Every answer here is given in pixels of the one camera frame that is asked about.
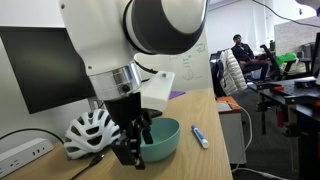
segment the teal bowl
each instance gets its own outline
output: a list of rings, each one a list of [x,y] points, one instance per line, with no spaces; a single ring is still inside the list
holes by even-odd
[[[179,122],[171,118],[152,120],[151,136],[153,144],[146,144],[141,137],[141,155],[145,162],[155,162],[169,156],[180,139]]]

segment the man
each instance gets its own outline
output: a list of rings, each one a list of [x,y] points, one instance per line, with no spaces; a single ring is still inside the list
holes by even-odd
[[[239,34],[233,36],[233,41],[235,42],[235,45],[231,50],[240,65],[242,73],[245,74],[261,69],[260,81],[265,81],[269,67],[268,63],[256,60],[249,45],[241,43],[241,36]]]

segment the white helmet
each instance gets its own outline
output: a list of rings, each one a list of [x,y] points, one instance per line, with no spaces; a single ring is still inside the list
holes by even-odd
[[[64,148],[71,159],[77,159],[101,151],[119,137],[119,126],[111,120],[108,111],[96,109],[94,112],[82,113],[70,122]]]

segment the electrical outlet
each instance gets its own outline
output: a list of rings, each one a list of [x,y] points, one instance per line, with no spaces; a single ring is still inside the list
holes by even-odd
[[[49,140],[36,138],[0,154],[0,179],[52,149]]]

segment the marker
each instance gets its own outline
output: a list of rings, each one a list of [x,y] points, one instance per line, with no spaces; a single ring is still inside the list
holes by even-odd
[[[201,134],[201,132],[199,131],[199,129],[195,126],[192,125],[191,126],[192,131],[196,134],[198,140],[200,141],[202,147],[204,148],[208,148],[209,147],[209,143],[208,141],[204,138],[204,136]]]

